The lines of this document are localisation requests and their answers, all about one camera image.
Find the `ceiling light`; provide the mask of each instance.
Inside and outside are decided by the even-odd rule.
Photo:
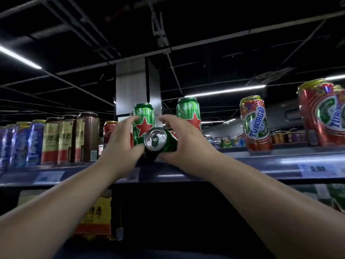
[[[210,124],[212,122],[224,122],[224,121],[205,121],[205,122],[201,122],[202,124]]]
[[[229,122],[232,122],[232,121],[234,121],[234,120],[236,120],[236,118],[234,118],[234,119],[230,119],[230,120],[228,120],[228,121],[224,122],[223,124],[228,124]]]
[[[41,66],[38,66],[37,64],[35,64],[35,63],[25,59],[24,57],[14,53],[14,52],[12,52],[10,50],[7,50],[6,48],[4,48],[2,46],[0,46],[0,51],[5,53],[5,54],[7,54],[7,55],[9,55],[9,56],[11,56],[11,57],[13,57],[13,58],[15,58],[15,59],[17,59],[17,60],[19,60],[19,61],[21,61],[21,62],[23,62],[23,63],[25,63],[25,64],[27,64],[27,65],[29,65],[29,66],[31,66],[31,67],[33,67],[33,68],[42,69]]]
[[[342,74],[342,75],[326,77],[325,80],[330,81],[330,80],[337,80],[337,79],[344,79],[344,78],[345,78],[345,74]]]
[[[227,89],[227,90],[220,90],[214,92],[205,92],[202,94],[195,94],[195,95],[186,95],[185,97],[199,97],[199,96],[206,96],[206,95],[217,95],[217,94],[224,94],[227,92],[239,92],[239,91],[248,91],[254,89],[261,89],[264,88],[266,85],[253,85],[253,86],[244,86],[241,88],[234,88],[234,89]]]

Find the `shelf label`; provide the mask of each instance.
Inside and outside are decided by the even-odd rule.
[[[33,184],[57,184],[65,171],[44,171],[40,172]]]
[[[333,164],[298,164],[298,168],[303,178],[334,178],[342,175],[340,169]]]

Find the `gray pillar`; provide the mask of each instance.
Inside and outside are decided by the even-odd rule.
[[[156,126],[162,126],[159,72],[148,58],[116,64],[116,117],[129,116],[133,106],[149,103],[156,115]]]

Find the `can top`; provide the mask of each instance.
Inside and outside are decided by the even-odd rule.
[[[104,123],[104,125],[106,125],[106,124],[117,124],[117,121],[106,121]]]
[[[342,91],[342,90],[345,90],[345,89],[341,87],[340,85],[333,86],[333,91]]]
[[[195,97],[182,97],[177,101],[177,104],[184,104],[189,102],[198,102]]]
[[[303,84],[301,84],[298,89],[297,89],[297,92],[298,91],[302,91],[302,90],[305,90],[305,89],[308,89],[308,88],[313,88],[315,86],[318,86],[318,85],[321,85],[323,83],[330,83],[330,82],[327,82],[325,79],[315,79],[315,80],[311,80],[311,81],[308,81],[308,82],[305,82]]]
[[[60,122],[60,117],[48,117],[46,122]]]
[[[134,109],[136,109],[136,108],[144,108],[144,107],[150,108],[150,109],[153,110],[152,105],[149,104],[149,103],[140,103],[140,104],[136,104],[136,105],[134,106]]]
[[[68,119],[77,119],[78,118],[78,115],[63,115],[62,119],[61,120],[68,120]]]
[[[33,120],[31,124],[45,124],[45,120],[40,120],[40,119]]]
[[[15,124],[19,126],[30,126],[31,122],[16,122]]]
[[[159,151],[165,146],[167,140],[165,130],[162,127],[154,127],[146,133],[144,145],[150,151]]]
[[[82,113],[79,113],[78,117],[95,117],[95,118],[98,118],[98,114],[92,113],[92,112],[82,112]]]
[[[250,101],[254,101],[254,100],[263,101],[259,95],[251,95],[251,96],[247,96],[247,97],[241,99],[239,104],[244,104],[245,102],[250,102]]]

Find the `person's left arm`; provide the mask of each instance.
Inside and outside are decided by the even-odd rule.
[[[111,183],[125,177],[144,152],[131,149],[131,124],[119,122],[101,157],[90,167],[0,217],[1,258],[51,258]]]

